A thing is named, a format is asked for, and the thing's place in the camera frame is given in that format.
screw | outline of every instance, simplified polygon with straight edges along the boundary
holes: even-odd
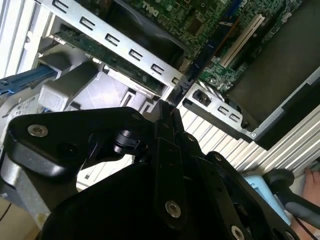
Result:
[[[192,135],[188,135],[188,139],[189,139],[191,142],[194,142],[194,141],[195,141],[195,138],[194,138],[194,136],[192,136]]]
[[[43,138],[48,135],[48,129],[43,125],[33,124],[28,127],[28,133],[31,136]]]
[[[245,235],[237,226],[233,225],[231,227],[232,235],[235,237],[236,240],[245,240]]]
[[[290,240],[295,240],[295,238],[291,235],[290,232],[285,231],[285,234],[287,235],[287,237],[288,237]]]
[[[221,161],[222,161],[222,158],[221,158],[221,156],[220,156],[220,155],[215,154],[215,155],[214,155],[214,157],[215,157],[215,159],[217,159],[219,162],[221,162]]]
[[[137,120],[140,120],[140,119],[141,119],[141,116],[138,115],[138,114],[136,114],[136,113],[132,114],[132,117],[133,117],[134,119],[137,119]]]
[[[181,216],[181,209],[179,205],[173,200],[167,201],[165,203],[165,210],[171,217],[175,219],[178,219]]]

expansion slot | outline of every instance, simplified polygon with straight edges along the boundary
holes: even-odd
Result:
[[[257,14],[251,20],[249,25],[244,29],[242,34],[238,37],[238,39],[234,42],[232,47],[228,50],[225,56],[221,59],[220,64],[224,68],[226,68],[232,60],[239,53],[241,48],[246,44],[249,38],[255,33],[257,28],[261,25],[261,23],[265,20],[265,17],[261,14]]]

gray plastic part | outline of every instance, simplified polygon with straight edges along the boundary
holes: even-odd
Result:
[[[57,80],[44,83],[38,103],[53,112],[62,112],[98,73],[93,62],[84,62]]]

cable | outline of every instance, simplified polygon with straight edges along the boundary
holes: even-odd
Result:
[[[6,208],[6,210],[4,211],[4,213],[2,214],[2,216],[0,217],[0,222],[2,221],[2,219],[4,219],[5,215],[7,214],[7,212],[9,211],[11,207],[11,203],[9,204],[9,206]]]
[[[306,228],[306,226],[297,218],[297,217],[294,217],[294,219],[296,220],[296,222],[303,228],[303,230],[310,235],[310,237],[313,239],[313,240],[318,240],[315,235],[313,235],[308,228]]]

motherboard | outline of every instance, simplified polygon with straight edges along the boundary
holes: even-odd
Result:
[[[186,75],[223,96],[236,84],[303,0],[77,0],[82,6]],[[105,53],[125,75],[142,83],[133,64],[75,32],[60,33],[93,55]],[[145,75],[143,85],[161,86]]]
[[[188,46],[179,68],[183,73],[190,71],[208,41],[214,42],[213,54],[197,78],[224,94],[303,0],[126,1]]]

